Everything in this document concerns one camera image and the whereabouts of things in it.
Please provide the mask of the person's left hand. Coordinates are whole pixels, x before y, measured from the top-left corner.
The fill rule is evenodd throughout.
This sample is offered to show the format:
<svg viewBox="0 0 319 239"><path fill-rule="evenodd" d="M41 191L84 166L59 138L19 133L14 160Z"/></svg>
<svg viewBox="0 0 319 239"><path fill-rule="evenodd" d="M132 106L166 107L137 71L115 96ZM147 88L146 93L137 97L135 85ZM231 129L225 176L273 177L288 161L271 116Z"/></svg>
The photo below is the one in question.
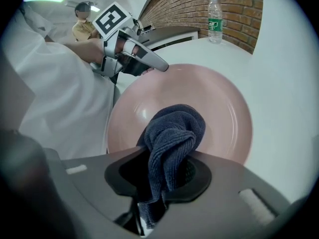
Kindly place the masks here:
<svg viewBox="0 0 319 239"><path fill-rule="evenodd" d="M116 43L115 54L118 56L122 54L126 56L135 57L139 48L140 47L135 43L135 41L132 38L123 39L119 37Z"/></svg>

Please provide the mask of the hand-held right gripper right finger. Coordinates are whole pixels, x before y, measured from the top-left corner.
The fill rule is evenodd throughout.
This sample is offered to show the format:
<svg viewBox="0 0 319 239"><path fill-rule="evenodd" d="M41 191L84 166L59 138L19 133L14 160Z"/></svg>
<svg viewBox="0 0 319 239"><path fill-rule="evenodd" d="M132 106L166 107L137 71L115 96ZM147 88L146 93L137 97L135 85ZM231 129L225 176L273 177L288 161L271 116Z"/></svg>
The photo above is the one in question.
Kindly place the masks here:
<svg viewBox="0 0 319 239"><path fill-rule="evenodd" d="M264 228L256 205L239 193L253 190L276 215L289 201L274 187L243 165L196 151L192 157L211 170L208 188L194 201L172 204L151 232L151 239L245 239Z"/></svg>

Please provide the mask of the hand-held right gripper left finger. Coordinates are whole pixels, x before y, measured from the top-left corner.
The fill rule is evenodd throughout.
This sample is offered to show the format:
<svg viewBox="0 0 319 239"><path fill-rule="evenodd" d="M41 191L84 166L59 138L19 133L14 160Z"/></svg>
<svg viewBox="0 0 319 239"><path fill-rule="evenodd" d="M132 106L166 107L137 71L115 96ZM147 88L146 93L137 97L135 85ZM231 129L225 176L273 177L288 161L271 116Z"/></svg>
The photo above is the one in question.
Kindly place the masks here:
<svg viewBox="0 0 319 239"><path fill-rule="evenodd" d="M134 179L145 147L62 162L68 204L80 239L141 239L145 233Z"/></svg>

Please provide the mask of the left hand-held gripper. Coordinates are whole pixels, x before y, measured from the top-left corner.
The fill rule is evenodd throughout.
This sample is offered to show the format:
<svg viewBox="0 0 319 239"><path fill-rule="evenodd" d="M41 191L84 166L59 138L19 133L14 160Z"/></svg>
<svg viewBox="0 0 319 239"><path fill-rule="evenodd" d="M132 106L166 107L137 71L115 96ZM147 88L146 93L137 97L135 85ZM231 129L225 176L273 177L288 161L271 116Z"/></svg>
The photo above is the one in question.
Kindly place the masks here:
<svg viewBox="0 0 319 239"><path fill-rule="evenodd" d="M104 57L99 63L92 63L92 71L105 77L113 78L124 74L141 76L157 69L165 72L169 65L161 57L138 42L139 36L132 16L117 2L112 3L94 20L93 25L102 39ZM127 39L124 55L115 54L118 38Z"/></svg>

